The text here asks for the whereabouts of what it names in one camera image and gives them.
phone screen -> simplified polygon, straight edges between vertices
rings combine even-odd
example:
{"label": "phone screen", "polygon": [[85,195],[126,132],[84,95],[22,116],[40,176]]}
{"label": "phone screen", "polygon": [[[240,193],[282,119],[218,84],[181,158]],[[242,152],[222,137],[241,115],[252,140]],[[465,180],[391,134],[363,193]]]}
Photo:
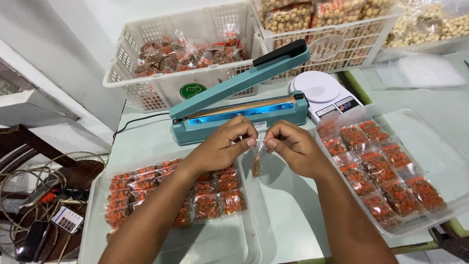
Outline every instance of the phone screen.
{"label": "phone screen", "polygon": [[38,250],[41,248],[43,239],[49,230],[50,222],[48,221],[34,221],[31,225],[23,246],[17,251],[16,261],[19,262],[34,262]]}

digital kitchen scale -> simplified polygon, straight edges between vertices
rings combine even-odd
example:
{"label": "digital kitchen scale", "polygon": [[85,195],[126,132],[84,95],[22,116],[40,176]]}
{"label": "digital kitchen scale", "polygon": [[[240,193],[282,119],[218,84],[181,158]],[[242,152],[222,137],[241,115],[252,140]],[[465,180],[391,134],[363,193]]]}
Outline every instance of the digital kitchen scale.
{"label": "digital kitchen scale", "polygon": [[338,80],[321,71],[306,71],[293,79],[289,92],[302,91],[308,100],[308,113],[318,123],[325,114],[345,113],[363,104]]}
{"label": "digital kitchen scale", "polygon": [[305,124],[308,101],[299,90],[265,100],[212,109],[206,107],[301,65],[310,57],[305,40],[299,39],[255,59],[249,70],[172,107],[169,116],[173,119],[175,141],[180,146],[202,142],[237,115],[247,117],[255,126],[264,129],[280,120]]}

cable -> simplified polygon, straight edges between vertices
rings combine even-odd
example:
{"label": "cable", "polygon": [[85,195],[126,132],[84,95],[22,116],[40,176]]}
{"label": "cable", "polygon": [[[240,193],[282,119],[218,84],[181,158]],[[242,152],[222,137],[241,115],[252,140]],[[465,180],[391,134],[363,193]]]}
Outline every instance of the cable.
{"label": "cable", "polygon": [[[17,244],[19,242],[22,242],[24,240],[24,238],[26,237],[26,236],[24,236],[22,239],[16,239],[17,234],[19,234],[21,232],[28,232],[29,229],[30,229],[29,226],[28,227],[23,226],[23,221],[26,219],[27,216],[29,216],[31,213],[34,213],[35,214],[34,215],[35,220],[48,220],[48,221],[50,221],[52,219],[52,217],[54,216],[54,214],[58,211],[58,209],[61,205],[61,203],[59,202],[58,199],[56,199],[54,202],[49,202],[49,203],[45,203],[45,204],[37,202],[37,203],[34,204],[34,206],[31,206],[31,208],[23,215],[23,217],[19,220],[19,222],[15,222],[10,217],[10,215],[8,213],[6,213],[6,210],[3,206],[3,200],[8,199],[8,197],[10,195],[10,194],[5,195],[5,197],[2,196],[4,186],[9,181],[11,181],[12,179],[14,179],[18,176],[30,174],[30,175],[36,177],[35,187],[34,187],[33,190],[30,190],[30,191],[32,191],[32,193],[35,192],[38,189],[39,183],[44,184],[45,179],[48,178],[51,175],[59,180],[59,185],[60,185],[61,188],[66,188],[67,179],[65,178],[65,175],[63,175],[60,171],[58,171],[56,169],[49,168],[48,166],[52,162],[54,162],[55,160],[57,160],[57,159],[59,159],[63,156],[68,156],[68,155],[77,154],[77,153],[84,153],[84,154],[89,154],[91,156],[94,156],[100,162],[103,163],[104,167],[106,167],[106,162],[99,155],[96,155],[96,154],[91,153],[91,152],[86,152],[86,151],[75,151],[75,152],[65,153],[65,154],[63,154],[59,157],[56,157],[56,158],[52,159],[51,161],[49,161],[46,164],[46,166],[43,166],[43,167],[32,168],[32,169],[28,169],[28,170],[16,170],[12,173],[0,173],[0,176],[5,176],[5,178],[0,182],[0,210],[5,212],[5,214],[4,214],[5,217],[11,222],[11,226],[10,226],[9,229],[2,228],[2,227],[0,227],[0,229],[1,230],[6,230],[9,233],[9,237],[12,241],[12,242],[7,242],[7,243],[0,243],[0,252],[2,253],[2,255],[16,260],[16,250],[18,249]],[[53,246],[55,246],[56,243],[57,243],[58,234],[59,234],[59,231],[58,231],[58,228],[56,228],[56,233],[55,233]],[[61,253],[61,256],[59,258],[59,262],[60,262],[61,258],[63,257],[65,249],[68,245],[68,242],[70,241],[70,238],[71,238],[71,236],[69,236],[69,238],[67,240],[67,243],[65,244],[64,248],[62,249],[62,253]]]}
{"label": "cable", "polygon": [[162,115],[169,115],[169,113],[161,113],[161,114],[156,114],[156,115],[152,115],[152,116],[146,116],[146,117],[142,117],[142,118],[139,118],[139,119],[134,119],[134,120],[128,121],[127,124],[125,124],[124,128],[122,128],[121,130],[119,130],[119,131],[117,131],[116,133],[114,133],[113,139],[116,138],[116,135],[117,135],[117,134],[119,134],[120,132],[124,131],[125,128],[127,127],[127,125],[130,124],[130,123],[132,123],[132,122],[140,121],[140,120],[144,120],[144,119],[148,119],[148,118],[155,117],[155,116],[162,116]]}

clear plastic container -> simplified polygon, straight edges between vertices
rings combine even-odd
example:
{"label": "clear plastic container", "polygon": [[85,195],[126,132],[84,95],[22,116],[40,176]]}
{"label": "clear plastic container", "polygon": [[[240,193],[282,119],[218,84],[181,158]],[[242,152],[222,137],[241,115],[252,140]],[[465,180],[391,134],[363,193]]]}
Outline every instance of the clear plastic container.
{"label": "clear plastic container", "polygon": [[[439,225],[469,210],[469,140],[461,124],[469,123],[437,92],[419,89],[387,98],[342,114],[339,119],[373,118],[390,135],[396,135],[411,159],[437,189],[447,208],[427,212],[398,227],[384,230],[368,212],[358,195],[342,177],[362,209],[384,235],[400,238]],[[328,155],[316,133],[316,140]]]}
{"label": "clear plastic container", "polygon": [[[106,233],[110,226],[104,221],[104,205],[111,176],[173,158],[186,157],[192,149],[152,157],[138,164],[105,168],[93,181],[86,211],[78,264],[98,263],[106,248]],[[154,264],[223,263],[257,264],[261,260],[257,221],[252,204],[259,181],[246,179],[241,161],[235,160],[240,174],[248,210],[231,217],[217,219],[185,230],[171,230]]]}

